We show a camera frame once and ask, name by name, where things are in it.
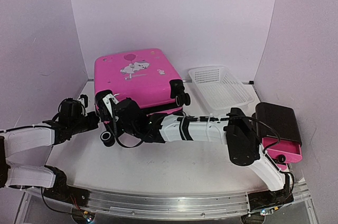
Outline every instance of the black bracket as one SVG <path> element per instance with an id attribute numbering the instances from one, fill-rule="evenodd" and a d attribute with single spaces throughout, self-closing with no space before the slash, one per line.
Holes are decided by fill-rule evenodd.
<path id="1" fill-rule="evenodd" d="M 245 116 L 239 108 L 231 108 L 230 118 Z M 252 124 L 247 118 L 231 119 L 226 127 L 226 138 L 230 161 L 238 166 L 249 166 L 259 156 L 259 140 Z"/>
<path id="2" fill-rule="evenodd" d="M 279 191 L 261 191 L 248 195 L 250 212 L 261 211 L 262 209 L 280 207 L 294 201 L 290 194 L 290 176 L 285 174 L 284 188 Z"/>
<path id="3" fill-rule="evenodd" d="M 182 80 L 171 80 L 169 81 L 171 91 L 170 98 L 175 99 L 177 95 L 184 93 L 184 85 Z"/>
<path id="4" fill-rule="evenodd" d="M 44 189 L 43 195 L 46 198 L 74 204 L 72 197 L 80 207 L 85 207 L 88 203 L 89 191 L 67 185 L 67 176 L 56 167 L 45 166 L 56 175 L 55 183 L 52 188 Z"/>
<path id="5" fill-rule="evenodd" d="M 85 108 L 88 108 L 88 96 L 82 94 L 82 95 L 80 95 L 80 99 L 83 99 L 84 107 L 85 107 Z"/>

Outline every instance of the white backdrop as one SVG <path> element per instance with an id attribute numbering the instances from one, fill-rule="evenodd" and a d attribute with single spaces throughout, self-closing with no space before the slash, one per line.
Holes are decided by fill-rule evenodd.
<path id="1" fill-rule="evenodd" d="M 159 48 L 183 78 L 222 64 L 253 80 L 275 0 L 72 0 L 89 78 L 96 58 Z"/>
<path id="2" fill-rule="evenodd" d="M 338 223 L 338 3 L 276 0 L 255 77 L 263 101 L 295 110 L 304 171 L 321 224 Z"/>

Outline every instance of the black cable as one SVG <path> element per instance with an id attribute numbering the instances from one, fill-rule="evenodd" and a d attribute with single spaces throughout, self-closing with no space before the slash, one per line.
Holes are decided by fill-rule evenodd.
<path id="1" fill-rule="evenodd" d="M 56 121 L 59 118 L 60 113 L 57 113 L 55 116 L 53 116 L 52 121 Z"/>
<path id="2" fill-rule="evenodd" d="M 58 213 L 69 214 L 69 215 L 71 215 L 71 216 L 79 216 L 79 217 L 83 217 L 82 215 L 79 215 L 79 214 L 75 214 L 75 213 L 71 213 L 71 212 L 59 211 L 59 210 L 56 210 L 56 209 L 54 209 L 54 208 L 51 208 L 51 207 L 47 204 L 46 200 L 44 199 L 44 195 L 43 195 L 43 187 L 41 187 L 41 198 L 42 198 L 43 203 L 45 204 L 45 206 L 46 206 L 49 210 L 52 210 L 52 211 L 58 212 Z"/>
<path id="3" fill-rule="evenodd" d="M 112 98 L 110 98 L 109 99 L 109 101 L 110 101 L 110 106 L 111 106 L 111 112 L 112 112 L 112 126 L 113 126 L 113 128 L 114 128 L 114 130 L 116 131 L 115 133 L 111 130 L 111 128 L 110 128 L 110 126 L 108 125 L 107 127 L 108 127 L 108 130 L 109 130 L 109 132 L 112 134 L 112 136 L 115 138 L 115 140 L 116 140 L 116 142 L 117 142 L 117 144 L 119 144 L 121 147 L 123 147 L 123 148 L 134 148 L 134 147 L 138 147 L 138 146 L 140 146 L 142 143 L 144 143 L 144 139 L 149 135 L 149 133 L 152 131 L 152 128 L 151 129 L 149 129 L 149 131 L 145 134 L 145 136 L 142 138 L 142 139 L 140 139 L 140 142 L 138 142 L 136 145 L 134 145 L 134 146 L 126 146 L 125 144 L 123 144 L 120 140 L 119 140 L 119 138 L 117 137 L 117 125 L 116 125 L 116 114 L 115 114 L 115 109 L 114 109 L 114 102 L 113 102 L 113 100 L 112 100 Z M 157 124 L 157 122 L 161 119 L 161 118 L 163 118 L 163 117 L 160 117 L 160 118 L 158 118 L 155 122 L 154 122 L 154 124 L 156 125 Z"/>
<path id="4" fill-rule="evenodd" d="M 86 115 L 86 108 L 85 108 L 85 106 L 83 105 L 83 103 L 82 102 L 80 102 L 80 101 L 78 101 L 78 100 L 74 100 L 73 98 L 66 98 L 66 99 L 63 99 L 61 102 L 60 102 L 60 104 L 59 104 L 59 106 L 58 106 L 58 113 L 60 113 L 60 108 L 61 108 L 61 105 L 62 105 L 62 103 L 64 102 L 64 101 L 66 101 L 66 100 L 70 100 L 70 101 L 72 101 L 73 103 L 80 103 L 81 104 L 81 106 L 82 106 L 82 114 L 85 116 Z"/>
<path id="5" fill-rule="evenodd" d="M 293 192 L 294 187 L 295 187 L 295 180 L 296 179 L 295 179 L 295 175 L 292 172 L 290 172 L 290 171 L 282 171 L 282 170 L 280 170 L 279 172 L 282 173 L 282 174 L 288 174 L 288 175 L 290 175 L 291 176 L 291 180 L 292 180 L 292 186 L 290 188 L 289 195 L 285 199 L 285 201 L 286 201 L 292 195 L 292 192 Z"/>
<path id="6" fill-rule="evenodd" d="M 274 142 L 274 143 L 271 143 L 270 145 L 267 145 L 266 147 L 264 147 L 263 149 L 263 153 L 266 152 L 266 150 L 268 150 L 269 148 L 277 145 L 280 143 L 280 135 L 279 133 L 273 129 L 272 127 L 268 126 L 267 124 L 263 123 L 262 121 L 256 119 L 256 118 L 253 118 L 253 117 L 248 117 L 248 116 L 236 116 L 236 117 L 225 117 L 225 118 L 221 118 L 221 121 L 228 121 L 228 120 L 234 120 L 234 119 L 242 119 L 242 118 L 246 118 L 248 120 L 251 120 L 251 121 L 255 121 L 256 123 L 260 124 L 260 125 L 263 125 L 265 126 L 266 128 L 268 128 L 273 134 L 275 134 L 275 136 L 277 137 L 277 141 Z"/>
<path id="7" fill-rule="evenodd" d="M 50 126 L 45 126 L 45 125 L 34 125 L 34 126 L 33 125 L 25 125 L 25 126 L 7 129 L 7 130 L 0 130 L 0 133 L 8 133 L 8 132 L 12 132 L 14 130 L 21 130 L 21 129 L 27 129 L 27 128 L 48 128 L 48 129 L 51 129 L 51 130 L 55 130 L 54 128 L 52 128 Z"/>

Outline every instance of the white wall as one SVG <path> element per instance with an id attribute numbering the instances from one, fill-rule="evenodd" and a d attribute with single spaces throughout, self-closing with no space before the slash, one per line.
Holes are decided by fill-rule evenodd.
<path id="1" fill-rule="evenodd" d="M 51 119 L 87 81 L 70 0 L 0 0 L 0 128 Z M 12 161 L 43 165 L 49 148 Z M 12 223 L 22 193 L 0 189 L 1 223 Z"/>
<path id="2" fill-rule="evenodd" d="M 72 0 L 90 78 L 96 58 L 160 48 L 183 78 L 190 68 L 223 64 L 252 80 L 275 0 Z"/>
<path id="3" fill-rule="evenodd" d="M 320 223 L 337 223 L 338 0 L 276 0 L 255 85 L 295 109 Z"/>

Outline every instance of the white tabletop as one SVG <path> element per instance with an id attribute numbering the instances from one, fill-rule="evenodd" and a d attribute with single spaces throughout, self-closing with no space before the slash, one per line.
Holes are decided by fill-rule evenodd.
<path id="1" fill-rule="evenodd" d="M 186 83 L 192 103 L 184 110 L 189 115 L 207 115 L 196 100 L 192 83 Z M 243 112 L 251 116 L 258 97 L 251 85 L 245 85 L 255 96 Z M 94 82 L 88 82 L 83 94 L 94 110 Z M 266 189 L 263 181 L 247 167 L 232 164 L 226 145 L 205 142 L 144 143 L 125 149 L 115 144 L 105 147 L 99 129 L 74 136 L 71 141 L 53 148 L 48 165 L 63 170 L 68 184 L 89 189 L 139 194 L 217 194 Z M 123 135 L 121 141 L 133 145 L 139 140 Z"/>

